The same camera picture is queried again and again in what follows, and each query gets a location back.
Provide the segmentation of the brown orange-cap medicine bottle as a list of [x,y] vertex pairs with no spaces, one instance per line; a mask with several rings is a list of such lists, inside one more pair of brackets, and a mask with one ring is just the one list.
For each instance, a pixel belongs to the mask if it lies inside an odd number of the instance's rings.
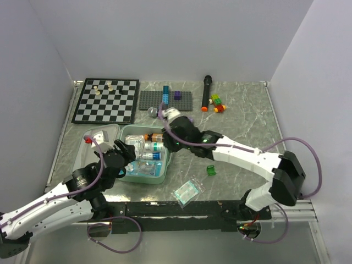
[[144,135],[145,141],[150,142],[163,142],[163,134],[160,133],[150,133]]

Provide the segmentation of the blue wipes packet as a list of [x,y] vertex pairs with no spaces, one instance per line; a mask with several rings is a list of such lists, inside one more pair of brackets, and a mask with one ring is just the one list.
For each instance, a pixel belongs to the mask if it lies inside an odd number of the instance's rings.
[[157,163],[157,175],[156,176],[146,176],[143,174],[138,174],[138,167],[137,167],[137,162],[138,161],[134,161],[129,163],[126,167],[126,173],[125,175],[129,175],[129,176],[133,176],[133,177],[144,177],[144,178],[155,178],[155,177],[159,177],[160,176],[160,171],[162,168],[163,163],[161,161],[155,161]]

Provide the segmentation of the clear plaster packet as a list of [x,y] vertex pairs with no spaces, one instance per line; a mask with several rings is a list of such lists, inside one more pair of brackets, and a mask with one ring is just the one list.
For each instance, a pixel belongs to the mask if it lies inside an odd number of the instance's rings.
[[137,159],[142,156],[145,146],[145,138],[143,135],[128,135],[125,137],[125,143],[134,146]]

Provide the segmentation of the white green-label bottle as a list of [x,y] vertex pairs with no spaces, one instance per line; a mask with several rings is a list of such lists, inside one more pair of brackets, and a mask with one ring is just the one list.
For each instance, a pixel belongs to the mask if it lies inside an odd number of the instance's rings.
[[164,151],[164,144],[162,142],[145,142],[144,149],[153,152]]

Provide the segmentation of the blue-topped small bag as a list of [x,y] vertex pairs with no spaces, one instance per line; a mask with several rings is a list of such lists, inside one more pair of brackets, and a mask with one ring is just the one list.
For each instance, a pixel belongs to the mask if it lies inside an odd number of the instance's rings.
[[157,163],[155,161],[138,161],[137,172],[138,174],[154,177],[157,175]]

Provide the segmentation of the mint green medicine case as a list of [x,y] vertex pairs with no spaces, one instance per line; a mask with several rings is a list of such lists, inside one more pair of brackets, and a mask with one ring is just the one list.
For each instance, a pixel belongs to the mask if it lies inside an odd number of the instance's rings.
[[[94,129],[90,129],[84,132],[84,135],[93,136],[96,132],[100,130],[105,130],[108,133],[109,142],[113,145],[114,140],[122,140],[125,142],[125,137],[128,135],[145,135],[150,133],[161,133],[162,128],[158,126],[150,126],[150,125],[126,125],[121,128],[117,124],[104,125],[99,126]],[[131,182],[131,183],[141,183],[141,184],[160,184],[164,182],[166,177],[167,167],[171,160],[171,153],[165,148],[164,151],[160,152],[162,154],[161,160],[148,160],[148,161],[161,161],[163,163],[159,177],[155,178],[144,178],[144,177],[133,177],[126,175],[120,179],[122,182]],[[141,157],[137,159],[137,161],[145,160]],[[81,143],[78,148],[78,152],[76,154],[75,162],[73,163],[72,170],[76,170],[82,168],[90,163],[98,162],[99,158],[94,154],[94,150],[91,148],[91,145],[85,143],[84,140],[81,140]]]

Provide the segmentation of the blue white bandage roll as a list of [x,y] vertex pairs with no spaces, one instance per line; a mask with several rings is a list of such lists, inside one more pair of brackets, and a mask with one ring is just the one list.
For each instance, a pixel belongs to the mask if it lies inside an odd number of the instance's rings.
[[160,152],[145,152],[142,154],[143,160],[161,160],[162,154]]

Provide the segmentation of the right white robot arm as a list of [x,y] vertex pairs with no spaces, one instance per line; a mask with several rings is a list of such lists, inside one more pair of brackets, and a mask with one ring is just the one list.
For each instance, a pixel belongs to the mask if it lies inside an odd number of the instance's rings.
[[199,131],[175,108],[163,111],[161,116],[164,145],[170,152],[188,149],[197,157],[233,164],[266,180],[261,187],[248,190],[242,198],[240,213],[244,218],[252,219],[260,210],[275,203],[295,206],[305,173],[294,153],[265,152],[214,131]]

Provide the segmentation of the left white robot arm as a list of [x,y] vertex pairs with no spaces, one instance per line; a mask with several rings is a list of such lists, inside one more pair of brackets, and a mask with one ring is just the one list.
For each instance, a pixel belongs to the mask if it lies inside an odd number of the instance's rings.
[[103,192],[126,175],[136,159],[135,147],[121,140],[113,145],[84,136],[98,162],[76,169],[66,180],[27,205],[1,214],[1,258],[13,257],[40,236],[75,222],[106,219],[109,205]]

